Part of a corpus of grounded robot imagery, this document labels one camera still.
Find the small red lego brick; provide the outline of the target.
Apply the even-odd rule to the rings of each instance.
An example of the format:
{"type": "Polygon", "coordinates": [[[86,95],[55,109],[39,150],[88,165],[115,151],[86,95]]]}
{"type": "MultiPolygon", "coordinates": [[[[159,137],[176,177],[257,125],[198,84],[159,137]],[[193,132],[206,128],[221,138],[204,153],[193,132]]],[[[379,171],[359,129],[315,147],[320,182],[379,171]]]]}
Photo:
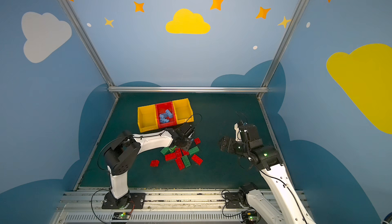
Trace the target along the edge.
{"type": "Polygon", "coordinates": [[[150,163],[150,167],[158,167],[160,164],[159,160],[152,160],[150,163]]]}
{"type": "Polygon", "coordinates": [[[195,139],[194,139],[194,142],[195,142],[196,145],[198,145],[198,144],[201,143],[201,140],[200,140],[200,138],[195,138],[195,139]]]}

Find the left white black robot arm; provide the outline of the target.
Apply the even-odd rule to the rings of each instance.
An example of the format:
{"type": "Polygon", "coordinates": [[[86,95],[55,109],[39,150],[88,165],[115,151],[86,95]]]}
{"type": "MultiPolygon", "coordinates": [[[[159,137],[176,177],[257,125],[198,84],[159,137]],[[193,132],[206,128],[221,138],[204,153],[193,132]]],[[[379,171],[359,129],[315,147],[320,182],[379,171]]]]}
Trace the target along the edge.
{"type": "Polygon", "coordinates": [[[128,187],[128,170],[137,156],[145,151],[174,147],[189,150],[195,127],[183,124],[178,128],[165,128],[148,134],[123,132],[104,150],[104,159],[110,174],[110,190],[105,195],[103,209],[141,209],[144,195],[131,194],[128,187]]]}

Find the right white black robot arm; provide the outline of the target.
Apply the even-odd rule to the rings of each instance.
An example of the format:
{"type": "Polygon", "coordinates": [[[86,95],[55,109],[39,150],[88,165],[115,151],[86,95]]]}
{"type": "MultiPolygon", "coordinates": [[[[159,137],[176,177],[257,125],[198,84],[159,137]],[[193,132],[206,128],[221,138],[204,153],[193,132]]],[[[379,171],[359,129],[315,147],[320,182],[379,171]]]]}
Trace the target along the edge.
{"type": "Polygon", "coordinates": [[[255,125],[238,122],[234,125],[235,138],[223,137],[221,151],[247,158],[268,184],[276,202],[275,207],[253,184],[238,192],[224,192],[225,207],[242,208],[239,213],[246,224],[313,224],[314,220],[304,207],[291,184],[280,153],[274,146],[263,144],[255,125]]]}

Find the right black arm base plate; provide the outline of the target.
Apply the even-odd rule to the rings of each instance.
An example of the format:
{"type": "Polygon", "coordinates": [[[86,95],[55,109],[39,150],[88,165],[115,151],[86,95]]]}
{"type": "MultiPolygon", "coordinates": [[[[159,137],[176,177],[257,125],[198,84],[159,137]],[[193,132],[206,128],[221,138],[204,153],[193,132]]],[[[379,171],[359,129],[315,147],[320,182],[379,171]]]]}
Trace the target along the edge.
{"type": "Polygon", "coordinates": [[[224,191],[222,196],[227,209],[245,209],[249,206],[244,193],[224,191]]]}

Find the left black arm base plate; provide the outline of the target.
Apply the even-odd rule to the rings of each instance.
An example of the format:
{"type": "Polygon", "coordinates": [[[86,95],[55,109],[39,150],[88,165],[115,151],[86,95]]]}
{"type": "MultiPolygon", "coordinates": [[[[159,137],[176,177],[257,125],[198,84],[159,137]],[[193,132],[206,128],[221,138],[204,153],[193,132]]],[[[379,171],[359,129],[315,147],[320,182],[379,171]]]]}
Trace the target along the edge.
{"type": "Polygon", "coordinates": [[[102,209],[142,209],[145,202],[145,193],[127,193],[123,197],[116,199],[109,191],[102,204],[102,209]]]}

